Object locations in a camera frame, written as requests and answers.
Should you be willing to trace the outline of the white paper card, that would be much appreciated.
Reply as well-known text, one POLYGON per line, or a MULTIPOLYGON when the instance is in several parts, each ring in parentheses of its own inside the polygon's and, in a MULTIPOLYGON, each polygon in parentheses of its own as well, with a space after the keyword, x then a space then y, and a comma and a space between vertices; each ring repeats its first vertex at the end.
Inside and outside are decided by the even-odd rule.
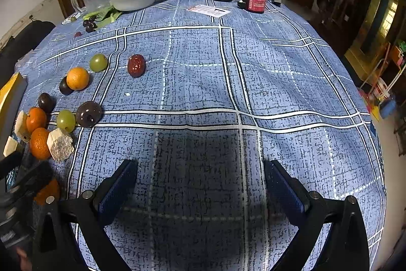
POLYGON ((187 10, 190 12, 207 15, 209 17, 213 17, 213 18, 217 18, 217 19, 230 13, 229 10, 225 10, 225 9, 217 8, 217 7, 213 7, 213 6, 206 6, 206 5, 202 5, 202 4, 192 6, 190 8, 187 8, 187 10))

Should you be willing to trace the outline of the orange tangerine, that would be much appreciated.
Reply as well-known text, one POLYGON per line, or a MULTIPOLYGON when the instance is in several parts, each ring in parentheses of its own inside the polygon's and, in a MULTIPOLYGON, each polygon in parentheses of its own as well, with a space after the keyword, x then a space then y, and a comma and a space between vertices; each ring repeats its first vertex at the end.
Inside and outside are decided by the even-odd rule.
POLYGON ((46 204, 46 199, 49 196, 53 196, 56 201, 60 199, 60 188, 56 178, 53 178, 48 185, 46 185, 37 193, 34 201, 39 206, 44 206, 46 204))
POLYGON ((66 81, 70 89, 81 91, 88 86, 90 74, 82 67, 75 67, 68 71, 66 81))
POLYGON ((49 131, 39 127, 35 129, 30 138, 30 153, 38 160, 47 160, 51 157, 47 146, 49 131))
POLYGON ((45 128, 47 124, 47 114, 39 107, 32 107, 27 114, 26 126, 29 133, 37 128, 45 128))

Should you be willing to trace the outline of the white cake cube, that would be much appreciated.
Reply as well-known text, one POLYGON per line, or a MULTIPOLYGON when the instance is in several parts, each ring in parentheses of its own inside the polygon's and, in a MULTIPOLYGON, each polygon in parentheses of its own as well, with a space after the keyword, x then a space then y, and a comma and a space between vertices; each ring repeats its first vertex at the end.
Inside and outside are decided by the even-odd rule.
POLYGON ((67 131, 58 127, 49 133, 47 147, 51 157, 57 162, 65 161, 74 152, 72 137, 67 131))

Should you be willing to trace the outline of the green grape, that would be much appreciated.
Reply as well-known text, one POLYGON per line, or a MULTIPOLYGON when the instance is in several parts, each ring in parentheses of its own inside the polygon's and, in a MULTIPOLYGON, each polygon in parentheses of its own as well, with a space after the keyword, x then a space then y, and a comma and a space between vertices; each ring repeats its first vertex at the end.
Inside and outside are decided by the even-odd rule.
POLYGON ((76 126, 75 115, 68 109, 63 109, 56 117, 56 125, 58 128, 71 133, 76 126))
POLYGON ((101 72, 108 66, 108 59, 104 54, 95 54, 90 60, 90 69, 92 72, 101 72))

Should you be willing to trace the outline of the green leafy vegetable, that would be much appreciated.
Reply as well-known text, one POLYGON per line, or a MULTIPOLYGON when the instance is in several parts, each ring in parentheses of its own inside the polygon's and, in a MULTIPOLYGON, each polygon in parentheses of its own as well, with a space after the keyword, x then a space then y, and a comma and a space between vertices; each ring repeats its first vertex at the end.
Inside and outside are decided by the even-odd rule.
POLYGON ((113 22, 115 22, 120 15, 122 14, 121 11, 117 10, 113 6, 101 8, 98 11, 90 12, 83 17, 84 19, 88 19, 91 16, 95 16, 95 24, 97 25, 97 29, 105 27, 113 22))

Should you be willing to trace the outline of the dark plum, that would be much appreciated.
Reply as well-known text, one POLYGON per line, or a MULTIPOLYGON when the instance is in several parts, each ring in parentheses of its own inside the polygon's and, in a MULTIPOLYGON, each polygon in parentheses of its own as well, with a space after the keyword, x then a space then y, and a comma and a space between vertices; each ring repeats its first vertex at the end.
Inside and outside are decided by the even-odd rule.
POLYGON ((48 93, 42 93, 38 98, 38 105, 46 114, 51 114, 56 106, 56 101, 48 93))
POLYGON ((99 122, 102 117, 101 106, 94 101, 82 103, 76 111, 76 123, 81 127, 90 128, 99 122))
POLYGON ((67 84, 66 76, 61 80, 59 84, 59 90, 63 95, 70 95, 73 92, 73 89, 71 89, 67 84))

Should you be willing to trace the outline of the small red fruit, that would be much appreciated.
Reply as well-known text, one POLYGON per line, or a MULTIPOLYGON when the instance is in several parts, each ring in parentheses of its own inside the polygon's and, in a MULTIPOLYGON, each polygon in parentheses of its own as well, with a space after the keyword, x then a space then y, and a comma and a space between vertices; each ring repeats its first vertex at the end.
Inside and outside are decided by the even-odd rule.
POLYGON ((79 36, 82 36, 82 33, 79 32, 79 31, 74 34, 74 37, 75 37, 75 38, 76 38, 76 37, 79 37, 79 36))

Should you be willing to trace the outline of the red jujube date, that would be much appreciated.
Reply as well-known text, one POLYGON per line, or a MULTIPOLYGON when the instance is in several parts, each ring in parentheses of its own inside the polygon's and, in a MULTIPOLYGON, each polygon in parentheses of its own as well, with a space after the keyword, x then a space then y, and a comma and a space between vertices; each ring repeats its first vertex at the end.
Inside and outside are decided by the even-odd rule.
POLYGON ((127 71, 129 75, 133 78, 141 77, 146 70, 146 61, 143 55, 135 54, 132 55, 127 64, 127 71))

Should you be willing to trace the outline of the small dark grape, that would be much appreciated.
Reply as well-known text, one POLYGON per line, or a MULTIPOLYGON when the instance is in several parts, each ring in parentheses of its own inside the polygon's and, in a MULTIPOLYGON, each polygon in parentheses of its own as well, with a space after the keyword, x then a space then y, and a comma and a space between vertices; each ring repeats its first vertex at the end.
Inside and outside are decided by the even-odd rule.
POLYGON ((95 16, 91 16, 88 19, 84 19, 82 25, 85 27, 87 25, 88 22, 95 22, 96 17, 95 16))
POLYGON ((88 22, 87 25, 85 26, 85 31, 90 33, 93 32, 97 29, 97 25, 95 22, 88 22))

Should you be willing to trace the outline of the black sofa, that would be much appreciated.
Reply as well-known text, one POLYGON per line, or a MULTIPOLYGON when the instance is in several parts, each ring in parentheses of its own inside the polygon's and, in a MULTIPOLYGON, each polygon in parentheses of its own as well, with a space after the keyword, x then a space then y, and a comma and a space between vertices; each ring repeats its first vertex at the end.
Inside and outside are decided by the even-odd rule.
POLYGON ((32 21, 16 37, 10 37, 1 49, 0 87, 3 87, 14 74, 16 62, 34 50, 55 27, 56 25, 49 21, 32 21))

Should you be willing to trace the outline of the yellow rimmed white tray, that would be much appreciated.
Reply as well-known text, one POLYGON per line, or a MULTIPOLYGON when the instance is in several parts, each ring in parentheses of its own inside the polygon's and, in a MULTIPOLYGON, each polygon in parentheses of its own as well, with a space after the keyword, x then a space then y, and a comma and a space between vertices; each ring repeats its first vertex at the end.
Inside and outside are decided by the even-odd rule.
POLYGON ((17 72, 1 88, 1 159, 4 158, 4 147, 12 132, 14 120, 19 109, 20 102, 27 87, 27 80, 17 72))

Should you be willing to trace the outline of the blue plaid tablecloth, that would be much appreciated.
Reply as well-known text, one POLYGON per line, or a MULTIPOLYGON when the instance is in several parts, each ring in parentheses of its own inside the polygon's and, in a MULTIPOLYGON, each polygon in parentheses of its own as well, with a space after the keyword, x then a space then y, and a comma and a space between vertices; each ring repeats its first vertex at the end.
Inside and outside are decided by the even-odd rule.
POLYGON ((266 192, 263 163, 277 160, 308 189, 357 198, 369 259, 386 211, 379 139, 350 75, 303 18, 266 4, 163 0, 93 33, 59 25, 17 66, 27 80, 20 107, 39 95, 56 110, 103 108, 92 129, 76 128, 74 153, 55 164, 63 194, 96 188, 125 159, 137 183, 107 234, 132 270, 268 270, 295 235, 266 192), (217 19, 196 5, 230 13, 217 19), (82 36, 74 37, 76 32, 82 36), (108 66, 92 72, 104 54, 108 66), (145 73, 127 71, 141 54, 145 73), (82 67, 88 86, 63 95, 82 67))

